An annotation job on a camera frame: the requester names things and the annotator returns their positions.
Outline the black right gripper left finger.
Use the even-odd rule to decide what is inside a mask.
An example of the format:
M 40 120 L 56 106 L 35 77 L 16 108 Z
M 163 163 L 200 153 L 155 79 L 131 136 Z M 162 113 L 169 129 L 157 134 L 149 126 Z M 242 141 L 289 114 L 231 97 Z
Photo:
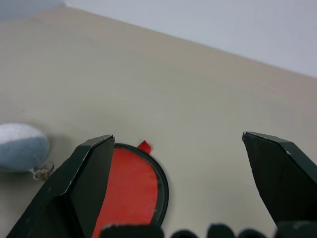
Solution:
M 115 139 L 77 146 L 45 181 L 6 238 L 92 238 L 106 195 Z

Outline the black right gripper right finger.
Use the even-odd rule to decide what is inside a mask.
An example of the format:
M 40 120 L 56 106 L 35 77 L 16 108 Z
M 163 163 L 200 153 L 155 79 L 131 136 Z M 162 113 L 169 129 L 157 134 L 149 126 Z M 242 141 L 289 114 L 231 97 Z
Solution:
M 275 224 L 317 222 L 317 165 L 293 142 L 244 132 L 259 195 Z

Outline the red paddle case black trim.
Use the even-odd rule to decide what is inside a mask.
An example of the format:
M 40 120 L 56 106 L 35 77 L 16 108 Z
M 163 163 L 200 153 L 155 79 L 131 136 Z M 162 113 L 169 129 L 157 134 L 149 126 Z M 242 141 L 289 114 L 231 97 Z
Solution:
M 162 225 L 169 185 L 151 150 L 147 141 L 137 147 L 115 144 L 106 195 L 92 238 L 98 238 L 109 225 Z

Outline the blue white plush keychain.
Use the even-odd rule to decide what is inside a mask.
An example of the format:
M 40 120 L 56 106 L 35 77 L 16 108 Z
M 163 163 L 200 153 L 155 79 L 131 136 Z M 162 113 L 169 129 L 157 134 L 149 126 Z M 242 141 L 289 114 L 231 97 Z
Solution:
M 46 162 L 50 151 L 47 136 L 23 123 L 0 124 L 0 172 L 30 172 L 35 180 L 46 180 L 54 170 Z

